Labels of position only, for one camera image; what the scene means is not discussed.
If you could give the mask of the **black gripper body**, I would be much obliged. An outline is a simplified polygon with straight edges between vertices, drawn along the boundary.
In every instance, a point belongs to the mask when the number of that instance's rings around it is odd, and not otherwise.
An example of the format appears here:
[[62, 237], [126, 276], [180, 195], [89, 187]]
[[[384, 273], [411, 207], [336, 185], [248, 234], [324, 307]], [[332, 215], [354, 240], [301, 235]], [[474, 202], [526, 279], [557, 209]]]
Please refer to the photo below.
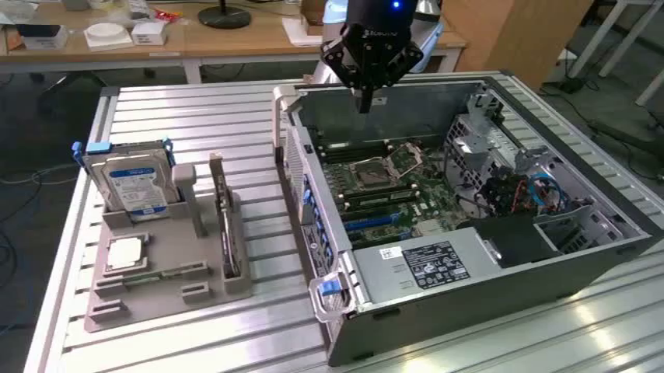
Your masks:
[[364, 50], [367, 44], [403, 45], [411, 41], [412, 1], [350, 1], [340, 37], [366, 83]]

